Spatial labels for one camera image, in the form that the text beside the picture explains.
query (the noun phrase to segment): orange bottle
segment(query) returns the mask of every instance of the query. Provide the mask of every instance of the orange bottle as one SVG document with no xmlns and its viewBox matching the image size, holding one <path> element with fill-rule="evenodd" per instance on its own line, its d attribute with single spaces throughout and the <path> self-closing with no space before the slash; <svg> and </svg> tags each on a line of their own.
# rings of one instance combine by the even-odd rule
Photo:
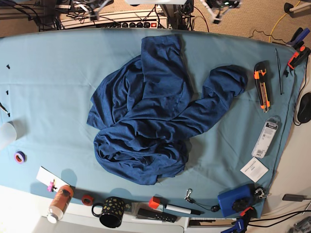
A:
<svg viewBox="0 0 311 233">
<path fill-rule="evenodd" d="M 59 188 L 52 203 L 49 206 L 48 221 L 57 223 L 64 216 L 64 213 L 73 197 L 73 190 L 70 186 L 64 185 Z"/>
</svg>

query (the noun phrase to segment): yellow cable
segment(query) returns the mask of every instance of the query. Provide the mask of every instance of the yellow cable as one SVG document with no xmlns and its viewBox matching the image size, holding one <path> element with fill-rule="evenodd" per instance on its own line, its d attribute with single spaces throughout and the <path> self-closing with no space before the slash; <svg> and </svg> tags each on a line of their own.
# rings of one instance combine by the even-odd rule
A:
<svg viewBox="0 0 311 233">
<path fill-rule="evenodd" d="M 272 28 L 272 31 L 271 31 L 270 35 L 272 35 L 272 33 L 273 33 L 274 29 L 276 28 L 277 24 L 278 24 L 286 15 L 287 15 L 287 13 L 285 13 L 284 15 L 281 16 L 281 18 L 278 19 L 278 21 L 275 23 L 274 27 Z"/>
</svg>

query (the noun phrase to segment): orange utility knife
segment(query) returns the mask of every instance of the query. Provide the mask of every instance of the orange utility knife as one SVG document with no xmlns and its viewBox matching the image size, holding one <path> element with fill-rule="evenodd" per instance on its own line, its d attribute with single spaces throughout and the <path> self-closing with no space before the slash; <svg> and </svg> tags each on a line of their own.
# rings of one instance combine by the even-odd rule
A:
<svg viewBox="0 0 311 233">
<path fill-rule="evenodd" d="M 254 78 L 260 100 L 260 106 L 264 113 L 268 112 L 270 107 L 270 101 L 266 88 L 266 75 L 267 69 L 264 62 L 258 62 L 254 67 Z"/>
</svg>

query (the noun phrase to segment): bottle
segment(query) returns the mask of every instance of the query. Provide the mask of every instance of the bottle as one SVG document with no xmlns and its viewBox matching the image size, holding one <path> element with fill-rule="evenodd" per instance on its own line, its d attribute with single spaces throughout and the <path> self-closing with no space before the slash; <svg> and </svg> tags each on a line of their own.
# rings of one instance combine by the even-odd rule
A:
<svg viewBox="0 0 311 233">
<path fill-rule="evenodd" d="M 48 221 L 57 223 L 64 216 L 64 213 L 73 197 L 73 190 L 70 186 L 61 186 L 49 206 Z"/>
<path fill-rule="evenodd" d="M 0 126 L 0 150 L 16 140 L 17 134 L 13 125 L 4 123 Z"/>
</svg>

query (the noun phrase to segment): tag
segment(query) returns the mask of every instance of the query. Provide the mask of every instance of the tag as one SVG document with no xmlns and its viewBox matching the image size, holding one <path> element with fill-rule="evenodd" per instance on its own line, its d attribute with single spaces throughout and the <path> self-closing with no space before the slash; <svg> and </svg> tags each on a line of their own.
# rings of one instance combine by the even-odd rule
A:
<svg viewBox="0 0 311 233">
<path fill-rule="evenodd" d="M 262 159 L 272 142 L 274 135 L 276 134 L 277 124 L 266 121 L 261 134 L 257 140 L 257 143 L 252 151 L 252 156 Z"/>
<path fill-rule="evenodd" d="M 258 159 L 252 158 L 240 171 L 253 182 L 257 182 L 268 170 Z"/>
</svg>

